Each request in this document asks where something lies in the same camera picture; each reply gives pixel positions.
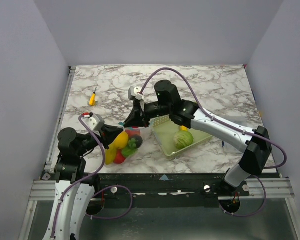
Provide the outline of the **orange yellow toy fruit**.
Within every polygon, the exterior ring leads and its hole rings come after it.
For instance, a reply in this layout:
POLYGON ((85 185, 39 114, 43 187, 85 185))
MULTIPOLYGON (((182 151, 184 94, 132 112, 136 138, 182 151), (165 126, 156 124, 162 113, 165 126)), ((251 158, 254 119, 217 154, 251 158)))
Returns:
POLYGON ((116 149, 124 149, 129 142, 129 135, 126 133, 126 131, 121 132, 116 139, 113 142, 113 146, 116 149))

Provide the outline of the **dark red toy fruit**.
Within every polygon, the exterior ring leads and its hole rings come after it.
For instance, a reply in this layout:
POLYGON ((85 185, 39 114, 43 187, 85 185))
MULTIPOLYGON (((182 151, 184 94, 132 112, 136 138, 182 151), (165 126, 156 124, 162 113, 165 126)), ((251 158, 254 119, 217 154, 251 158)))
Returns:
POLYGON ((141 131, 140 130, 133 130, 133 129, 127 129, 126 133, 128 134, 129 138, 132 138, 135 135, 140 136, 141 135, 141 131))

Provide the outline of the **yellow green toy pepper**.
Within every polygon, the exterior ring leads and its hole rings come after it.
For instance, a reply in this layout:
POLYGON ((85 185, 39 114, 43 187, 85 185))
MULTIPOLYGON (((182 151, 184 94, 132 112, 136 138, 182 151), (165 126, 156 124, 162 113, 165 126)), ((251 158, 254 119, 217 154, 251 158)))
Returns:
POLYGON ((117 155, 116 148, 109 148, 105 150, 105 164, 110 165, 114 162, 117 155))

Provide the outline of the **dark purple toy mangosteen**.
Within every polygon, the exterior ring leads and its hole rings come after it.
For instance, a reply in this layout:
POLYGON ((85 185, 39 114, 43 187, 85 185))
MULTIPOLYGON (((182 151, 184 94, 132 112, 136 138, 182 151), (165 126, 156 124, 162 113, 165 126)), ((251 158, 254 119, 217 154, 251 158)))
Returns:
POLYGON ((128 141, 128 147, 130 149, 138 149, 143 144, 143 138, 140 135, 132 135, 128 141))

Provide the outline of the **clear zip top bag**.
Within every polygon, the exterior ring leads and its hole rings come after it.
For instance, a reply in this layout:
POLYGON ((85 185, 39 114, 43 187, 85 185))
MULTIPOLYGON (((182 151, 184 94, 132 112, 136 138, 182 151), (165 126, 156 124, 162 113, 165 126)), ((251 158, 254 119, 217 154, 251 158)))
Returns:
POLYGON ((105 150, 105 164, 123 164, 139 150, 143 142, 141 128, 136 126, 125 128, 109 145, 109 149, 105 150))

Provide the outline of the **green toy pepper slice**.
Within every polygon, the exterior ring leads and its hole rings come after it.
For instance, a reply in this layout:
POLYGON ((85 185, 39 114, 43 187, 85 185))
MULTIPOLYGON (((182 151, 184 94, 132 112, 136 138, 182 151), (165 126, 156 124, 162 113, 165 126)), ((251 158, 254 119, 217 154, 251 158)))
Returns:
POLYGON ((135 143, 131 143, 121 150, 121 154, 125 158, 128 158, 129 156, 133 155, 137 150, 137 145, 135 143))

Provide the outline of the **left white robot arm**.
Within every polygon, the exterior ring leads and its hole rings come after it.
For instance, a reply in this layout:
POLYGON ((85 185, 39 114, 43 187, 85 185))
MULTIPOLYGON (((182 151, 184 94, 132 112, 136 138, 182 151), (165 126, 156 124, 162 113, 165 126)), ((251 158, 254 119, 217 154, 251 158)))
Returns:
POLYGON ((97 174, 85 173, 84 155, 96 147, 105 150, 123 131, 105 124, 93 134, 80 134, 71 127, 59 132, 54 202, 45 240, 79 239, 90 200, 101 191, 97 174))

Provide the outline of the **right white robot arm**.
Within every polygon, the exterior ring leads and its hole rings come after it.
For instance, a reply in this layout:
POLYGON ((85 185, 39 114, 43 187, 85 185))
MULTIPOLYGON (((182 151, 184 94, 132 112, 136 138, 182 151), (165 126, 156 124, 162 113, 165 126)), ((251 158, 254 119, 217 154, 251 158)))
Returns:
POLYGON ((160 80, 154 90, 157 101, 145 103, 139 87, 129 88, 128 98, 133 107, 124 127, 147 128, 151 119, 168 116, 176 125, 205 132, 236 148, 243 156, 225 173, 220 183, 220 191, 226 196, 237 192, 239 185, 250 176, 262 173, 272 153, 269 133, 264 127, 252 129, 217 118, 211 112, 201 110, 197 103, 181 99, 177 87, 169 80, 160 80))

